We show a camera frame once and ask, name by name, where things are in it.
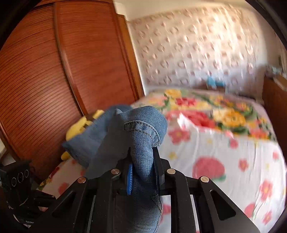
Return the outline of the light blue denim jeans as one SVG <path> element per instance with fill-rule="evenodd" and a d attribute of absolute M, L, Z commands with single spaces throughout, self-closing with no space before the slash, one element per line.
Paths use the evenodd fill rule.
<path fill-rule="evenodd" d="M 153 148 L 167 131 L 164 115 L 153 106 L 107 109 L 85 131 L 63 143 L 64 149 L 86 169 L 88 179 L 100 177 L 131 156 L 131 195 L 116 199 L 115 232 L 156 232 L 163 204 L 156 188 Z"/>

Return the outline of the floral bed sheet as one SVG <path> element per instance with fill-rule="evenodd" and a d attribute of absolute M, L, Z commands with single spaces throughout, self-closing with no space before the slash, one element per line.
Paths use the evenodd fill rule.
<path fill-rule="evenodd" d="M 166 89 L 128 106 L 153 106 L 164 115 L 167 131 L 157 148 L 172 168 L 195 179 L 209 177 L 260 232 L 272 229 L 285 207 L 286 163 L 261 105 L 212 91 Z M 59 197 L 85 173 L 65 150 L 39 189 Z M 160 198 L 156 232 L 168 232 L 170 198 Z"/>

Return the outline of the yellow Pikachu plush toy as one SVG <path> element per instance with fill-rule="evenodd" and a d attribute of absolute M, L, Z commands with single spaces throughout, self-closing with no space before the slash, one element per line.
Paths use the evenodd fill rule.
<path fill-rule="evenodd" d="M 93 121 L 98 119 L 104 113 L 103 110 L 96 110 L 95 113 L 81 117 L 75 124 L 73 124 L 66 133 L 66 141 L 83 133 L 87 127 L 93 124 Z"/>

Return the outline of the brown wooden sideboard cabinet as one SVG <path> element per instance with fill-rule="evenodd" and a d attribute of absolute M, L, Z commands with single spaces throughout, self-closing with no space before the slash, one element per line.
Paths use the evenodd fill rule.
<path fill-rule="evenodd" d="M 273 125 L 279 144 L 286 144 L 286 78 L 275 75 L 264 77 L 264 107 Z"/>

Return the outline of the brown wooden slatted wardrobe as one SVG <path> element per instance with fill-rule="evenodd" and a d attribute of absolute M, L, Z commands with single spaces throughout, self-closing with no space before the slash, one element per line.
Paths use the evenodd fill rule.
<path fill-rule="evenodd" d="M 1 1 L 1 140 L 39 181 L 80 117 L 143 93 L 114 1 Z"/>

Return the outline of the blue item behind bed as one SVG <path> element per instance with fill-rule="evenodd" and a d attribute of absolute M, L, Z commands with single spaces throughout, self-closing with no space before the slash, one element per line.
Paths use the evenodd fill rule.
<path fill-rule="evenodd" d="M 212 89 L 225 88 L 226 86 L 224 81 L 216 80 L 212 76 L 208 76 L 206 85 L 208 88 L 212 88 Z"/>

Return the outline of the white circle-patterned curtain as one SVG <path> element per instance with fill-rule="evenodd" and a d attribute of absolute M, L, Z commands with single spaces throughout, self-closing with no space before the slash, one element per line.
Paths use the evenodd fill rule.
<path fill-rule="evenodd" d="M 230 93 L 262 96 L 267 50 L 254 12 L 209 4 L 134 19 L 130 30 L 146 92 L 212 78 Z"/>

